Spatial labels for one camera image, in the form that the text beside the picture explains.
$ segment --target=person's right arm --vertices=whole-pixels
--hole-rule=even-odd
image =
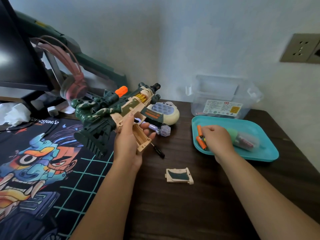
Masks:
[[[262,240],[320,239],[320,225],[235,152],[226,129],[210,125],[202,132]]]

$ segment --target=teal tray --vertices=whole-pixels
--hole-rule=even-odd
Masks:
[[[193,144],[198,151],[204,154],[214,155],[212,152],[205,151],[199,146],[196,140],[196,137],[198,136],[197,125],[220,125],[226,129],[233,128],[239,132],[245,132],[257,137],[260,141],[260,147],[253,152],[246,151],[236,146],[234,147],[235,151],[246,160],[272,162],[279,157],[277,148],[270,141],[263,129],[254,122],[220,117],[196,116],[192,119]]]

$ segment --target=pink headphones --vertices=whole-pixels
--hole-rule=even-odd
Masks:
[[[62,46],[64,46],[66,50],[69,52],[69,54],[73,57],[77,65],[74,64],[70,56],[62,48],[56,45],[50,44],[48,41],[43,40],[42,38],[53,39],[58,43],[60,43]],[[60,89],[61,97],[69,101],[84,97],[88,91],[87,83],[81,71],[81,66],[79,65],[77,59],[75,58],[74,54],[70,51],[70,49],[66,45],[64,45],[62,42],[60,42],[59,40],[51,36],[44,35],[44,36],[41,36],[40,38],[35,38],[35,39],[45,43],[45,44],[38,44],[37,47],[42,48],[47,52],[50,52],[51,54],[53,54],[72,73],[72,76],[69,76],[68,78],[66,78],[66,80],[61,85],[61,89]]]

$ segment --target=cartoon face illustration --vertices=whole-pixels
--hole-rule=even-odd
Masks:
[[[74,158],[80,147],[58,146],[43,136],[44,133],[34,137],[30,147],[0,166],[0,220],[19,202],[33,198],[46,185],[65,179],[76,165]]]

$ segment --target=green bottle cap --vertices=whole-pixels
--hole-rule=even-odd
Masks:
[[[237,135],[238,135],[238,131],[236,129],[232,129],[232,128],[228,128],[226,129],[228,131],[228,133],[230,134],[231,136],[231,141],[232,143],[234,143],[234,141],[236,140],[237,138]]]

